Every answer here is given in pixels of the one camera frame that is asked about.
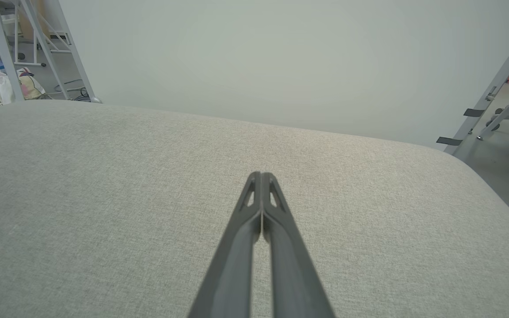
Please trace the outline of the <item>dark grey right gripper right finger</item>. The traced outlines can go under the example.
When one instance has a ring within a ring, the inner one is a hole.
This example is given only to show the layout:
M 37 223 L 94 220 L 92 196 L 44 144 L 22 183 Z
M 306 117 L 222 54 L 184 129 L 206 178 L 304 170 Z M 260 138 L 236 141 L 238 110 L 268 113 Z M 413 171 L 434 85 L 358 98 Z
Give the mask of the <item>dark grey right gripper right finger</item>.
M 270 246 L 273 316 L 333 318 L 334 310 L 276 177 L 262 173 L 261 181 L 262 231 Z

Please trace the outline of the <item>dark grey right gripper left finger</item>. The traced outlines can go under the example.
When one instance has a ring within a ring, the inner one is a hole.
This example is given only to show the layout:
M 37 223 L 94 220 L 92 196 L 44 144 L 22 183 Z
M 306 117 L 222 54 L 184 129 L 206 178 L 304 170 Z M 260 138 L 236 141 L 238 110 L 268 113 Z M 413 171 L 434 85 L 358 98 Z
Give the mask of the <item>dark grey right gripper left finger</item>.
M 251 316 L 253 247 L 261 233 L 262 173 L 247 177 L 190 308 L 190 318 Z

